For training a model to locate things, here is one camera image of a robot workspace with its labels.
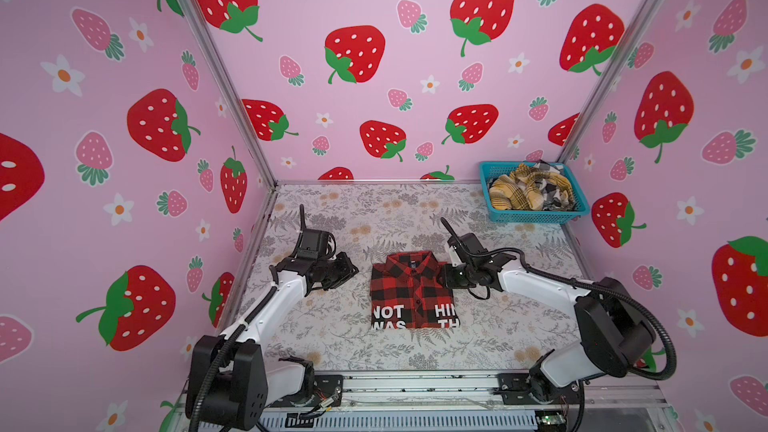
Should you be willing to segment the red black plaid shirt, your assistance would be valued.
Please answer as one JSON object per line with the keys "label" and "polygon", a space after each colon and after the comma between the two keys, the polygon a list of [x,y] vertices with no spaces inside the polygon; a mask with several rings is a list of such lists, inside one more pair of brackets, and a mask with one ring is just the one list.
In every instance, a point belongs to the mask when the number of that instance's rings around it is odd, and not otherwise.
{"label": "red black plaid shirt", "polygon": [[401,330],[458,328],[461,325],[451,289],[431,251],[402,252],[372,266],[371,328]]}

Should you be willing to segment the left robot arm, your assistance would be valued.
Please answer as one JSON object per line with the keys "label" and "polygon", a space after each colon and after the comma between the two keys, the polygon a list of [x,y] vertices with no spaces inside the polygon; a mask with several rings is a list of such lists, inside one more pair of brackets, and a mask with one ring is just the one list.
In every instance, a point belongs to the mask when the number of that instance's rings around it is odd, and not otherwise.
{"label": "left robot arm", "polygon": [[248,431],[262,427],[264,409],[277,401],[313,401],[310,360],[291,356],[268,363],[264,353],[291,308],[357,273],[349,256],[336,250],[332,233],[301,229],[292,253],[270,268],[272,283],[257,302],[219,335],[195,344],[185,403],[188,429],[212,423],[224,431]]}

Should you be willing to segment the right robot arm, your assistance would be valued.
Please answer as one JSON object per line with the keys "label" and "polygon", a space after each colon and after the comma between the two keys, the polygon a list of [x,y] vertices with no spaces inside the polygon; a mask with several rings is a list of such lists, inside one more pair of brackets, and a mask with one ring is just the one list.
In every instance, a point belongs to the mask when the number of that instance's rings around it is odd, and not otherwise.
{"label": "right robot arm", "polygon": [[530,265],[522,250],[488,250],[472,233],[453,235],[446,250],[451,263],[442,274],[448,288],[484,288],[485,299],[492,291],[522,295],[576,321],[579,339],[543,355],[529,369],[525,390],[537,402],[551,403],[571,386],[603,376],[664,381],[677,371],[670,334],[621,282],[545,272]]}

